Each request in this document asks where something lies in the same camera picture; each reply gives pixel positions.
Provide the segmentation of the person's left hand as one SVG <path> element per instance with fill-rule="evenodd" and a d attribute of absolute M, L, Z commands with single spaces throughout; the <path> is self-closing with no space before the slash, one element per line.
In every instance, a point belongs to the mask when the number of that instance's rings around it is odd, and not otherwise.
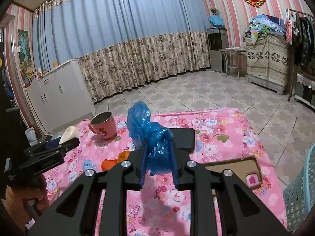
<path fill-rule="evenodd" d="M 10 216 L 14 226 L 18 228 L 17 235 L 26 234 L 26 224 L 32 219 L 25 209 L 24 200 L 37 199 L 35 207 L 42 213 L 46 211 L 50 204 L 47 197 L 46 179 L 43 174 L 39 177 L 39 188 L 11 188 L 6 187 L 4 208 Z"/>

